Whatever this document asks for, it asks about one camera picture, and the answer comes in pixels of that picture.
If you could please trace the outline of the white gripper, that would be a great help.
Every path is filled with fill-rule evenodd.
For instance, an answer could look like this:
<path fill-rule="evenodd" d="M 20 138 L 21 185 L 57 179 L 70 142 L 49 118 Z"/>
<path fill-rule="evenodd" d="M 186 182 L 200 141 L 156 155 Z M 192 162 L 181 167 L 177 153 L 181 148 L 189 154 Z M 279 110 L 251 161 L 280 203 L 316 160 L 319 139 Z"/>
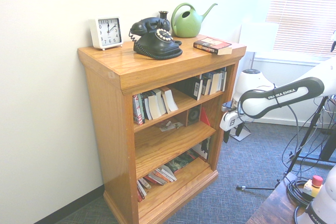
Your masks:
<path fill-rule="evenodd" d="M 240 136 L 243 128 L 244 122 L 247 121 L 247 115 L 238 113 L 237 110 L 227 111 L 224 113 L 221 121 L 220 128 L 224 131 L 223 141 L 228 143 L 229 140 L 229 130 L 237 126 L 236 136 Z"/>

